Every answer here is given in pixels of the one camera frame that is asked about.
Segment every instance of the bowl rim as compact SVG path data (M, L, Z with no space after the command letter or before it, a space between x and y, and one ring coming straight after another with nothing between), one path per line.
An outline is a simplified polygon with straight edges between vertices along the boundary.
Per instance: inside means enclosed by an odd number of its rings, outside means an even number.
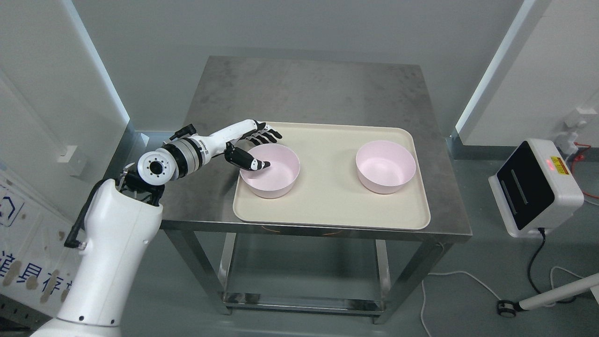
M363 150L364 150L364 147L366 147L367 145L371 145L371 144L373 144L373 143L390 143L390 144L392 144L393 146L396 146L396 147L397 147L397 148L398 148L400 151L405 151L406 153L408 153L408 154L410 155L410 158L412 159L410 162L411 162L411 163L414 163L414 170L413 170L413 172L411 172L411 175L410 175L410 177L409 177L409 178L408 178L408 179L407 179L407 180L406 180L404 183L401 183L401 184L398 184L398 185L396 185L396 184L389 185L389 184L385 184L385 183L378 183L378 182L376 182L376 181L374 181L374 180L370 179L370 178L369 178L367 175L365 175L365 174L364 174L364 172L362 172L362 170L360 169L360 165L358 164L358 155L360 154L360 152L361 152L361 151L363 151ZM362 177L364 177L366 180L368 180L368 181L370 181L370 182L372 182L372 183L374 183L374 184L376 184L376 185L379 185L379 186L384 186L384 187L397 187L397 186L402 186L402 185L405 185L405 184L407 184L408 182L410 182L410 180L412 180L412 178L414 178L414 176L416 175L416 171L418 170L418 163L416 162L416 158L415 158L415 157L414 157L414 155L413 155L413 154L410 152L410 150L408 150L408 149L407 149L405 146L403 146L403 145L401 145L401 144L399 144L399 143L395 143L395 142L392 142L392 141L390 141L390 140L384 140L384 139L380 139L380 140L372 140L372 141L370 141L370 142L368 142L368 143L365 143L364 145L362 145L362 146L361 146L361 147L358 149L358 151L356 152L356 158L355 158L355 161L356 161L356 168L358 169L358 173L359 173L359 174L360 174Z
M248 152L249 154L252 154L252 150L254 150L254 149L256 149L256 148L258 148L258 147L260 147L260 146L268 146L268 147L273 147L273 146L277 147L277 146L278 146L278 147L283 147L283 148L285 148L287 151L289 151L290 153L292 153L292 154L294 155L295 161L297 162L298 171L297 171L297 173L294 175L294 178L291 180L291 183L289 183L289 184L287 184L287 185L285 185L285 186L283 186L283 187L276 188L276 189L262 189L262 188L257 188L257 187L255 187L255 186L253 186L252 184L250 184L250 183L249 183L249 182L246 180L246 177L245 177L245 172L256 172L256 171L247 171L247 170L243 170L242 168L240 168L240 169L239 169L239 174L240 174L240 176L241 176L241 179L242 179L242 180L243 180L243 181L244 181L244 182L247 184L247 186L249 186L249 187L251 187L251 188L254 188L254 189L258 190L258 191L264 191L264 192L274 192L274 191L280 191L281 189L285 189L285 188L287 188L287 187L289 187L289 186L292 186L293 184L295 184L295 181L298 179L298 176L300 175L300 171L301 171L301 161L300 161L300 158L298 157L298 155L295 153L295 151L293 151L293 150L292 150L292 149L291 149L289 146L285 146L285 145L283 145L283 144L278 144L278 143L267 143L267 144L260 144L260 145L254 146L253 148L249 149L247 152Z

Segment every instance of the gray floor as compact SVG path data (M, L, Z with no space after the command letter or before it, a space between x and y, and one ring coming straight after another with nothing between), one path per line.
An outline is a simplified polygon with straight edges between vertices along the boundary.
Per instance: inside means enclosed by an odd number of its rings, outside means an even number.
M520 300L534 291L526 277L528 260L540 240L511 238L501 221L487 177L498 161L454 161L470 222L472 239L455 245L436 272L466 270L504 299ZM598 163L580 163L581 186L599 191ZM559 265L580 275L599 271L599 206L585 203L574 217L548 235L533 267L541 289L549 288L549 269ZM198 233L217 265L224 236ZM389 244L397 270L415 249L413 243ZM239 237L233 289L268 294L371 297L378 292L374 245L367 240L245 235ZM574 281L559 273L558 284ZM599 330L599 305L588 296L572 304L540 308L502 318L496 299L465 275L429 276L425 321L432 336L592 336ZM142 261L123 316L124 336L426 336L420 323L418 288L384 325L368 317L234 310L216 314L164 232L159 232Z

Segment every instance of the warning label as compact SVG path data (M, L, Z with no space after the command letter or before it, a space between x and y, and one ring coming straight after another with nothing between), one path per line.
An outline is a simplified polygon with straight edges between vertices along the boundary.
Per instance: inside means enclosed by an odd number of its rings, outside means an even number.
M551 161L555 165L559 174L570 174L568 168L565 166L564 161L560 157L551 157Z

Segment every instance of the pink bowl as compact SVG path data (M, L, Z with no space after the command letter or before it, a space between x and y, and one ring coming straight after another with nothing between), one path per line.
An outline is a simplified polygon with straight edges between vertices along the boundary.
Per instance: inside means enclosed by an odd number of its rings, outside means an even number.
M241 178L258 197L278 198L293 187L300 174L300 159L287 146L262 144L248 151L254 158L269 161L270 167L260 171L240 170Z
M388 140L363 145L356 154L358 178L364 187L379 194L391 194L416 173L416 161L403 146Z

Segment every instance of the white wall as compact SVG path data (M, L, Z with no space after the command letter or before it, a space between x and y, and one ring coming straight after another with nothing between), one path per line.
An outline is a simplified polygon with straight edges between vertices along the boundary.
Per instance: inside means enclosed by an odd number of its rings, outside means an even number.
M74 220L129 117L70 0L1 2L0 50L0 163ZM79 177L66 145L89 159Z
M138 130L179 128L226 55L419 64L449 135L522 0L74 3Z
M599 1L553 0L492 100L465 132L458 128L460 138L502 146L527 137L553 140L563 119L597 89ZM579 142L598 146L599 118L579 135Z

